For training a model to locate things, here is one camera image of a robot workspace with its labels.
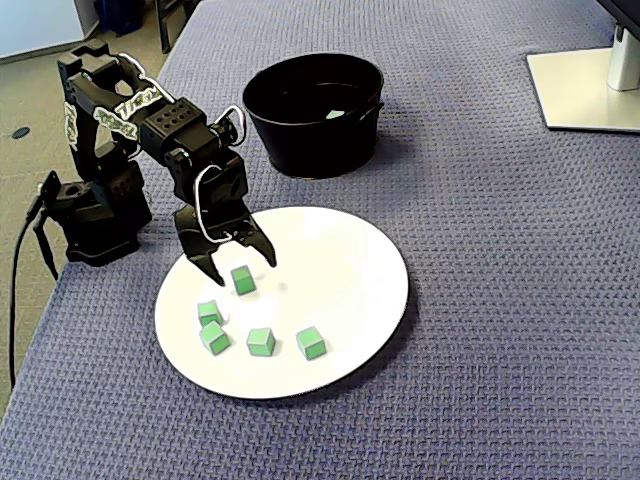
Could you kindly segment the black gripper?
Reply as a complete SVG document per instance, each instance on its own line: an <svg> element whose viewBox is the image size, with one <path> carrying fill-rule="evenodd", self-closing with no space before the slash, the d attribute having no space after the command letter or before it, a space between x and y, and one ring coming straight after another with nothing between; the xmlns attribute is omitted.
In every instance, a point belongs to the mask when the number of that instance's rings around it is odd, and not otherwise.
<svg viewBox="0 0 640 480"><path fill-rule="evenodd" d="M272 242L244 203L248 182L244 160L236 153L218 153L214 159L181 155L181 199L187 205L174 213L186 258L221 287L225 281L212 255L220 245L235 241L259 252L268 265L277 266Z"/></svg>

